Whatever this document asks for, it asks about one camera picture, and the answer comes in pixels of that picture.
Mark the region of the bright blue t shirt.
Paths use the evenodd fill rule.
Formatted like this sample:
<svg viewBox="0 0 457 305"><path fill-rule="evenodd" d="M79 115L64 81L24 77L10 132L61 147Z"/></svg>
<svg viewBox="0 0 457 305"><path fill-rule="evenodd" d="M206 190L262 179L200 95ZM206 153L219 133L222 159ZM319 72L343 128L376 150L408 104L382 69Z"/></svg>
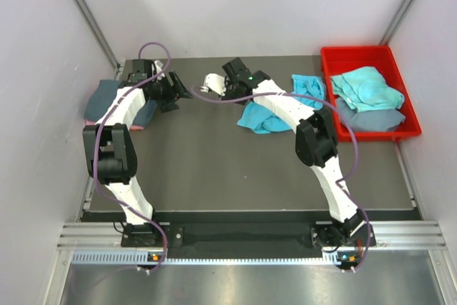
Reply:
<svg viewBox="0 0 457 305"><path fill-rule="evenodd" d="M319 76L292 74L293 93L326 99L326 85ZM256 134L271 134L290 131L291 127L272 111L255 102L249 102L237 124Z"/></svg>

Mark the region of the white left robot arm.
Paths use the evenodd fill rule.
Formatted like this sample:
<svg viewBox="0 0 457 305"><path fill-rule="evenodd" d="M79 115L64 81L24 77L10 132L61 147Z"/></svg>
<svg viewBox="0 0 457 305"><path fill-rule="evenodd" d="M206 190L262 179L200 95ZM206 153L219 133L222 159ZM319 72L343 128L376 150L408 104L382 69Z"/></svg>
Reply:
<svg viewBox="0 0 457 305"><path fill-rule="evenodd" d="M138 160L130 130L135 120L148 121L155 109L173 111L179 99L191 94L159 60L134 59L131 67L126 79L104 90L108 98L101 115L84 127L83 139L89 175L107 189L106 198L124 210L121 245L146 248L162 245L166 236L136 177Z"/></svg>

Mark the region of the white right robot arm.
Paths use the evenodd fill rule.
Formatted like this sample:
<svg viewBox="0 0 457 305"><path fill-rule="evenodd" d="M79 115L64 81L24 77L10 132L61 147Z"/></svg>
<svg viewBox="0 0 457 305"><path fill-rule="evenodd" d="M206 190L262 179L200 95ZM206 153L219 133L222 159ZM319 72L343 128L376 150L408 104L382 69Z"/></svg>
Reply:
<svg viewBox="0 0 457 305"><path fill-rule="evenodd" d="M332 119L336 107L326 101L321 109L303 104L301 95L286 92L263 71L250 71L240 58L226 63L223 69L224 75L206 75L207 89L224 103L258 104L294 132L295 153L316 175L332 218L328 228L317 231L317 242L322 246L344 246L362 236L371 240L373 229L368 215L350 195L347 177L341 171Z"/></svg>

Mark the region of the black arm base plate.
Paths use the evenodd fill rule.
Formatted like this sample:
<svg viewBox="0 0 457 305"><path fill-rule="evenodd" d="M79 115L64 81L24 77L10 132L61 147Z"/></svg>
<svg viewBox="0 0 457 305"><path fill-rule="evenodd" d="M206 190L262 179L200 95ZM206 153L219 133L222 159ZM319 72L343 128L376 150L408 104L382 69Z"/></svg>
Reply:
<svg viewBox="0 0 457 305"><path fill-rule="evenodd" d="M309 222L185 222L160 224L172 258L293 258L317 257L335 248L362 247L370 241L363 226L345 237L331 224Z"/></svg>

